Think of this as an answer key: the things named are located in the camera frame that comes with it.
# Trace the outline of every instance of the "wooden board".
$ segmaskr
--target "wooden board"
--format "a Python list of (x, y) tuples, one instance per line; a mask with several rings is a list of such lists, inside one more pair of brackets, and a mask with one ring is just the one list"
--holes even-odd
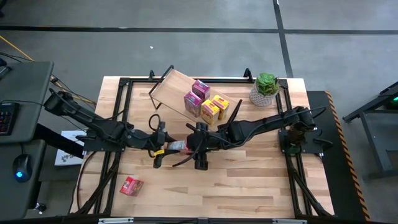
[[(192, 85), (194, 82), (195, 80), (193, 78), (188, 77), (177, 70), (171, 69), (164, 81), (157, 86), (151, 95), (157, 101), (163, 103), (169, 108), (172, 108), (176, 112), (186, 116), (192, 121), (205, 123), (206, 121), (203, 120), (201, 116), (196, 118), (193, 114), (191, 114), (191, 112), (185, 109), (183, 98), (189, 91), (192, 91)], [(212, 131), (217, 131), (218, 125), (225, 124), (228, 121), (228, 118), (231, 116), (239, 101), (239, 99), (235, 101), (234, 98), (223, 94), (222, 91), (217, 89), (217, 86), (210, 87), (209, 99), (213, 99), (215, 95), (219, 95), (228, 100), (229, 109), (227, 110), (226, 116), (222, 120), (218, 120), (215, 124), (209, 126), (209, 129)]]
[[(104, 77), (96, 109), (96, 112), (103, 117), (112, 116), (119, 78)], [(308, 106), (304, 81), (298, 78), (288, 79), (288, 84), (293, 107)], [(252, 85), (210, 84), (210, 86), (234, 100), (243, 99), (237, 119), (253, 121), (277, 114), (275, 103), (266, 108), (258, 108), (250, 102), (248, 96)], [(149, 132), (147, 124), (149, 116), (158, 113), (166, 122), (166, 128), (172, 137), (185, 139), (192, 133), (185, 127), (185, 123), (191, 121), (166, 106), (155, 111), (148, 95), (152, 87), (153, 84), (149, 83), (134, 84), (129, 122), (136, 128)], [(89, 161), (84, 171), (80, 186), (81, 204), (91, 196), (98, 185), (103, 156), (104, 153), (98, 152)], [(213, 218), (294, 217), (286, 163), (278, 147), (276, 131), (255, 136), (243, 147), (237, 149), (209, 153), (208, 171), (195, 170), (192, 161), (180, 167), (171, 168), (172, 164), (183, 158), (185, 157), (178, 155), (168, 156), (163, 160), (160, 169), (153, 169), (152, 159), (146, 151), (127, 149), (122, 155), (119, 166), (111, 215)], [(309, 189), (324, 208), (333, 213), (323, 164), (319, 158), (308, 154), (303, 155), (303, 164)], [(133, 175), (145, 182), (137, 197), (119, 193), (128, 175)], [(108, 188), (104, 192), (101, 211), (106, 203)], [(298, 190), (298, 195), (300, 208), (304, 211), (301, 190)], [(76, 198), (71, 209), (71, 212), (74, 211), (76, 211)]]

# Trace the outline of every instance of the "yellow box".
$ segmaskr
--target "yellow box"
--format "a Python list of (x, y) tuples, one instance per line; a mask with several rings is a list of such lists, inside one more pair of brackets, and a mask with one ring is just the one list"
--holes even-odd
[(224, 100), (219, 95), (215, 95), (211, 102), (213, 102), (220, 109), (218, 119), (224, 119), (226, 116), (226, 112), (228, 111), (229, 102), (227, 100)]
[(201, 104), (200, 115), (210, 125), (216, 123), (220, 109), (210, 100), (206, 100)]

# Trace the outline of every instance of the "succulent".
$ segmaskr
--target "succulent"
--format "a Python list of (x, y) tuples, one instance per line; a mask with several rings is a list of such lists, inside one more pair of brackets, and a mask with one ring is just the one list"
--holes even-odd
[(256, 80), (257, 91), (264, 96), (271, 96), (279, 91), (278, 79), (273, 74), (260, 73)]

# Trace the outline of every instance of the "small pink package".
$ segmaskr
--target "small pink package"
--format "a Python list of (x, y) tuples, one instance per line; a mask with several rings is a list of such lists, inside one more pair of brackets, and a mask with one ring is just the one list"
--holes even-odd
[(210, 96), (210, 87), (200, 80), (196, 80), (192, 85), (192, 92), (204, 102)]
[(184, 96), (185, 109), (191, 112), (196, 118), (200, 116), (200, 106), (202, 100), (192, 91)]

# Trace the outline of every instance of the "butcher block tabletop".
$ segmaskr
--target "butcher block tabletop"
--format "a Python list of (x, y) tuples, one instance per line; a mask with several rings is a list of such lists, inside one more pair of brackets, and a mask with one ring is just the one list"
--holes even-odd
[[(104, 118), (113, 115), (120, 77), (104, 77), (96, 113)], [(292, 106), (309, 107), (304, 80), (288, 78)], [(185, 116), (161, 106), (155, 110), (148, 92), (154, 83), (134, 83), (128, 121), (147, 133), (149, 117), (157, 113), (166, 122), (169, 134), (183, 140), (192, 131), (185, 123), (195, 125)], [(265, 108), (254, 106), (249, 99), (252, 84), (209, 83), (235, 101), (243, 100), (236, 120), (254, 121), (277, 114), (274, 102)], [(126, 90), (123, 93), (122, 105)], [(122, 153), (111, 211), (112, 217), (210, 217), (210, 218), (294, 218), (286, 161), (279, 149), (277, 131), (254, 136), (243, 147), (208, 153), (207, 171), (195, 170), (193, 161), (172, 168), (186, 156), (170, 155), (162, 167), (154, 169), (147, 151), (127, 148)], [(79, 189), (83, 205), (98, 185), (104, 152), (97, 152), (84, 170)], [(321, 160), (303, 154), (308, 188), (326, 211), (333, 213), (326, 175)], [(119, 192), (127, 176), (144, 181), (137, 197)], [(297, 185), (300, 208), (305, 211), (302, 192)], [(108, 194), (105, 188), (101, 211)], [(76, 191), (71, 212), (77, 210)]]

